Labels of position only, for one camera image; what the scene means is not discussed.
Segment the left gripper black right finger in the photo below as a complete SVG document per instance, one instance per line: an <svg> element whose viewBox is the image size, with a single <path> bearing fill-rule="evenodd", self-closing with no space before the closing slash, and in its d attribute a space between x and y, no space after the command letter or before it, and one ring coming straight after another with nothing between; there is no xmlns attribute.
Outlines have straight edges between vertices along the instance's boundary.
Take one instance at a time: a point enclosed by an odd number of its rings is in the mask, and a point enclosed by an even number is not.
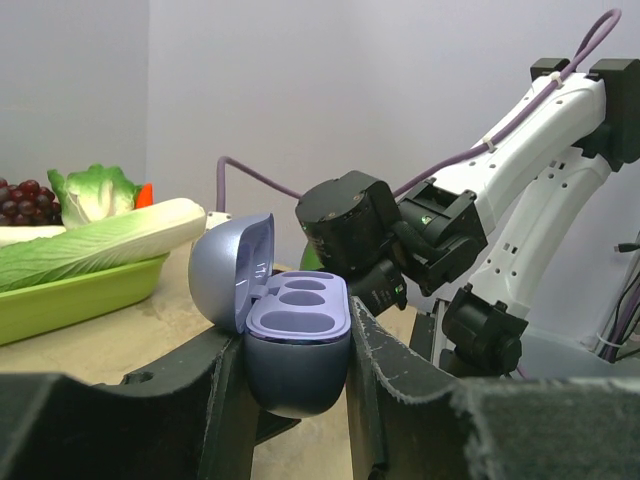
<svg viewBox="0 0 640 480"><path fill-rule="evenodd" d="M357 479L635 479L634 378L459 379L351 302L346 384Z"/></svg>

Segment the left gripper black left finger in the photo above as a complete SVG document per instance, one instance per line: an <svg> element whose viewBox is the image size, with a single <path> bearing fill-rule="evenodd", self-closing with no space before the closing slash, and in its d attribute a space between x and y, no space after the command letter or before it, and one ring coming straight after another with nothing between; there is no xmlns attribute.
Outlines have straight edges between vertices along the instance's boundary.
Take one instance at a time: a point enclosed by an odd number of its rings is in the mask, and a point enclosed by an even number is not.
<svg viewBox="0 0 640 480"><path fill-rule="evenodd" d="M247 479L258 420L243 342L217 328L125 376L1 377L4 479Z"/></svg>

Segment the blue-grey earbud charging case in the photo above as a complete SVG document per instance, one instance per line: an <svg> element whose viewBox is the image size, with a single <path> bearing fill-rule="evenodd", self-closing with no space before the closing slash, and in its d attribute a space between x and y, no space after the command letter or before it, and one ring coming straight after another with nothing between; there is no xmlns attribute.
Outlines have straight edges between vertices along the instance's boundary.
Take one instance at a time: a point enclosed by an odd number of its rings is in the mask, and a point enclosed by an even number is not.
<svg viewBox="0 0 640 480"><path fill-rule="evenodd" d="M343 390L351 311L343 278L274 270L270 214L229 220L194 244L191 298L214 325L244 341L247 382L257 403L286 418L329 410Z"/></svg>

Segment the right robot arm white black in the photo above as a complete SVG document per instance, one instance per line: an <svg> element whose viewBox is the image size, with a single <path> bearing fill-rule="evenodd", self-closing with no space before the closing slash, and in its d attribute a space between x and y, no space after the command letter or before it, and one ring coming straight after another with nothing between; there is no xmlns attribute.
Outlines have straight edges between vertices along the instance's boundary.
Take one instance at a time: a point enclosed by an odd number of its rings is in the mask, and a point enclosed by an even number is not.
<svg viewBox="0 0 640 480"><path fill-rule="evenodd" d="M404 194L360 171L306 192L295 214L325 271L373 315L461 276L442 321L456 376L502 376L522 355L541 277L577 214L639 157L639 63L602 59L579 73L542 59L504 117L505 137L428 174Z"/></svg>

